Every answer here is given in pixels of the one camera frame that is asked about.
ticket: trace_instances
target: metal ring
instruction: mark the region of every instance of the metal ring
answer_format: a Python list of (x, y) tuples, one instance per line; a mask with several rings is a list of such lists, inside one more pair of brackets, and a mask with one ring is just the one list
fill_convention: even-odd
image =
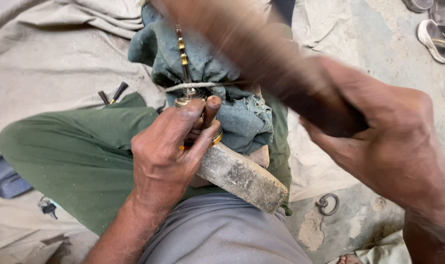
[[(328, 206), (328, 201), (327, 198), (329, 198), (330, 196), (332, 196), (333, 198), (335, 198), (335, 200), (337, 201), (337, 203), (335, 204), (335, 207), (333, 208), (333, 210), (329, 213), (325, 213), (325, 207)], [(332, 214), (336, 213), (338, 210), (338, 206), (340, 206), (340, 198), (338, 198), (337, 195), (335, 194), (326, 194), (324, 195), (322, 198), (320, 198), (319, 201), (315, 202), (315, 205), (317, 205), (319, 207), (319, 212), (325, 216), (331, 216)]]

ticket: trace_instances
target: blurred hand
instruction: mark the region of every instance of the blurred hand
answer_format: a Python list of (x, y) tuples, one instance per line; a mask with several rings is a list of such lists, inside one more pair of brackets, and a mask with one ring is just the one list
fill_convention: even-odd
[(445, 160), (437, 147), (430, 97), (327, 58), (319, 62), (370, 128), (352, 139), (333, 138), (301, 120), (312, 141), (379, 195), (413, 210), (433, 206), (430, 201), (445, 195)]
[[(138, 204), (170, 209), (182, 197), (220, 125), (213, 120), (201, 130), (205, 104), (195, 99), (182, 108), (169, 107), (132, 138), (134, 189), (130, 196)], [(184, 138), (195, 139), (188, 151), (179, 149)]]

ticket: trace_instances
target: rope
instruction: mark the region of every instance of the rope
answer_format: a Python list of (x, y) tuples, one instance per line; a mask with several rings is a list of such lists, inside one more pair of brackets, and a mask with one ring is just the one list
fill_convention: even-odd
[(179, 84), (176, 86), (172, 86), (164, 89), (165, 93), (172, 92), (178, 89), (184, 88), (202, 88), (202, 87), (216, 87), (216, 86), (227, 86), (227, 85), (238, 85), (238, 84), (248, 84), (248, 81), (235, 81), (235, 82), (226, 82), (226, 83), (189, 83), (189, 84)]

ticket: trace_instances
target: key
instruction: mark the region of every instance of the key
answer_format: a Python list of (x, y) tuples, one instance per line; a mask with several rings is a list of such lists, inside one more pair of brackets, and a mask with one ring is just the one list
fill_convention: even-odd
[(40, 207), (40, 210), (42, 210), (42, 213), (44, 215), (48, 214), (49, 216), (51, 216), (51, 218), (58, 220), (55, 215), (56, 206), (53, 203), (51, 203), (50, 201), (41, 201), (39, 202), (38, 206)]

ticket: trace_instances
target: dark green cloth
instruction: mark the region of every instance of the dark green cloth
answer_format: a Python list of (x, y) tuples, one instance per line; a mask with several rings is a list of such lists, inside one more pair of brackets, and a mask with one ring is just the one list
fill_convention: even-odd
[[(268, 170), (289, 188), (287, 111), (268, 97), (266, 103), (273, 109), (275, 130)], [(0, 134), (0, 150), (34, 188), (102, 234), (133, 189), (131, 138), (157, 116), (132, 93), (101, 110), (44, 113), (12, 123)], [(225, 190), (189, 187), (181, 201), (215, 192)], [(283, 207), (291, 215), (287, 201)]]

